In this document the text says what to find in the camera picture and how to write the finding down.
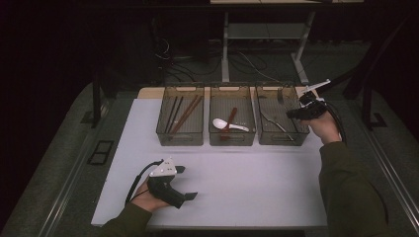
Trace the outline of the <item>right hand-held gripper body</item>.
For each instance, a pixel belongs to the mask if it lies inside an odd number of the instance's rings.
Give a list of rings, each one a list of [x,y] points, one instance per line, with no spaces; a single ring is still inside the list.
[[[311,100],[299,101],[301,104],[301,108],[297,109],[299,111],[299,119],[302,119],[302,120],[317,119],[327,111],[327,105],[325,101],[322,98],[318,98],[314,94],[314,90],[322,86],[325,86],[329,83],[330,83],[330,80],[326,79],[324,82],[307,86],[305,89],[301,91],[302,93],[311,92],[312,98]]]

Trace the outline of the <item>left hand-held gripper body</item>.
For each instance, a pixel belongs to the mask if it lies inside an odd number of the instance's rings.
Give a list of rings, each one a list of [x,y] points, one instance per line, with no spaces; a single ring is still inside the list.
[[[169,205],[180,208],[185,202],[184,194],[171,187],[171,182],[178,174],[172,158],[163,160],[148,176],[148,189],[150,193]]]

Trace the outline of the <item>metal fork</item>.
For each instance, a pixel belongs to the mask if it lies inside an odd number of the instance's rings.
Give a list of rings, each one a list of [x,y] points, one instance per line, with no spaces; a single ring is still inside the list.
[[[261,115],[263,118],[265,118],[267,121],[273,123],[279,130],[281,130],[290,141],[293,141],[293,138],[288,134],[288,132],[284,129],[283,126],[281,126],[278,122],[276,122],[271,116],[269,116],[266,112],[261,111]]]

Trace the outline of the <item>smoky transparent plastic bin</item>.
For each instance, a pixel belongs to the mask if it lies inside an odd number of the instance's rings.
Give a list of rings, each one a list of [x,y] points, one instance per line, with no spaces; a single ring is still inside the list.
[[[283,88],[284,106],[278,103],[277,95],[279,88]],[[255,114],[257,116],[259,143],[261,145],[302,146],[306,137],[309,135],[308,126],[301,125],[296,118],[287,117],[287,111],[300,108],[295,87],[259,85],[256,87],[255,95]],[[290,141],[273,123],[263,118],[261,111],[266,112],[283,126],[293,138],[293,141]]]
[[[165,133],[164,129],[169,117],[170,109],[175,97],[178,100],[184,97],[181,108],[175,119],[179,121],[182,113],[192,102],[195,96],[203,96],[201,102],[196,106],[192,114],[184,122],[181,128],[173,134]],[[201,84],[186,86],[167,86],[164,90],[156,134],[162,146],[201,146],[204,144],[204,105],[205,105],[205,87]]]
[[[237,113],[231,124],[246,126],[249,131],[229,130],[229,139],[221,141],[221,129],[212,125],[214,119],[228,120],[233,108]],[[209,97],[209,144],[211,146],[251,146],[256,133],[251,93],[248,86],[212,87]]]

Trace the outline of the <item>white ceramic spoon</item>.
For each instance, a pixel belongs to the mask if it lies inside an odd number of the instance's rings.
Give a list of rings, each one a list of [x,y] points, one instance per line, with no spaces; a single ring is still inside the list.
[[[220,119],[220,118],[215,118],[212,121],[212,125],[218,129],[222,129],[222,130],[227,130],[227,129],[239,129],[239,130],[243,130],[248,132],[249,128],[246,126],[242,126],[242,125],[237,125],[237,124],[231,124],[228,123],[227,121]]]

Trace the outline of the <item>brown wooden spoon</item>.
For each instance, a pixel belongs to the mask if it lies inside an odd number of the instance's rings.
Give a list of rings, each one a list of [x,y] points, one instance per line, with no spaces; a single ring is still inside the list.
[[[228,117],[226,126],[221,130],[221,132],[223,133],[223,135],[220,136],[221,141],[226,141],[230,138],[229,137],[229,126],[232,123],[236,113],[237,113],[237,108],[234,107],[230,112],[230,115]]]

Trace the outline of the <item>person's left hand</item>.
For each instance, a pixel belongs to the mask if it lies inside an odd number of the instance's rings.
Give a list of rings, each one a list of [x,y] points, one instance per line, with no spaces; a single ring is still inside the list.
[[[148,190],[147,182],[143,182],[135,192],[131,203],[141,207],[148,212],[154,212],[157,209],[168,206],[165,201],[154,197]]]

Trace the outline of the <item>person's right hand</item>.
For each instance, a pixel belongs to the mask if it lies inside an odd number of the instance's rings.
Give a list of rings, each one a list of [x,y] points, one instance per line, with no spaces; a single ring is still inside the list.
[[[313,132],[321,139],[323,144],[341,141],[336,121],[328,112],[324,113],[319,118],[302,120],[300,123],[310,126]]]

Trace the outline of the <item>black metal stand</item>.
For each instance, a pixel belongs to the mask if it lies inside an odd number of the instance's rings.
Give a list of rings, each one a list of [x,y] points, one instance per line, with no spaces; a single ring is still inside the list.
[[[81,122],[89,123],[92,128],[96,128],[102,119],[106,101],[107,98],[102,90],[100,77],[95,73],[92,79],[92,107],[90,111],[84,114]]]
[[[419,132],[419,12],[387,16],[364,58],[354,68],[332,80],[346,82],[343,96],[362,99],[362,122],[372,121],[373,92],[377,91],[412,132]]]

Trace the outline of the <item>black floor socket frame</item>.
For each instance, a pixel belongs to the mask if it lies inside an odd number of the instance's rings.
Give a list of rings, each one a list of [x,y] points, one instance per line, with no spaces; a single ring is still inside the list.
[[[105,165],[112,151],[113,144],[113,140],[99,140],[87,163],[89,165]]]

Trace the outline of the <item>white metal desk frame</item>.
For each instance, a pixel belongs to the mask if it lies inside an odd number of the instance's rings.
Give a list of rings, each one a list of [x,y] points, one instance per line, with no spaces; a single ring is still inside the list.
[[[337,6],[355,6],[362,4],[364,0],[209,0],[212,6],[234,6],[234,7],[263,7],[268,10],[274,7],[310,7],[307,17],[303,22],[298,23],[275,23],[275,24],[257,24],[257,23],[231,23],[229,21],[230,10],[224,11],[223,17],[223,36],[222,36],[222,58],[221,75],[222,81],[228,82],[229,58],[228,41],[229,40],[298,40],[298,48],[291,53],[291,59],[299,82],[307,85],[309,80],[301,63],[301,57],[308,41],[308,36],[312,28],[317,10],[313,7],[337,7]]]

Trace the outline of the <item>metal floor rail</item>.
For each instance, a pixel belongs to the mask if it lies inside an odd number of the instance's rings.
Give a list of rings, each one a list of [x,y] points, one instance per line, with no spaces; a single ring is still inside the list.
[[[407,226],[414,229],[414,236],[419,236],[419,143],[385,102],[373,105],[376,125],[372,129],[362,122],[361,109],[356,102],[351,101],[349,108],[389,187],[389,194],[381,191],[382,195],[395,198],[386,202],[391,224],[401,227],[396,221],[404,218]]]
[[[76,187],[88,153],[92,149],[98,130],[92,128],[89,123],[81,122],[91,107],[92,100],[75,101],[47,149],[42,178],[51,184],[48,193],[52,196],[52,203],[42,221],[38,237],[52,236]],[[109,108],[107,100],[103,116],[107,114]]]

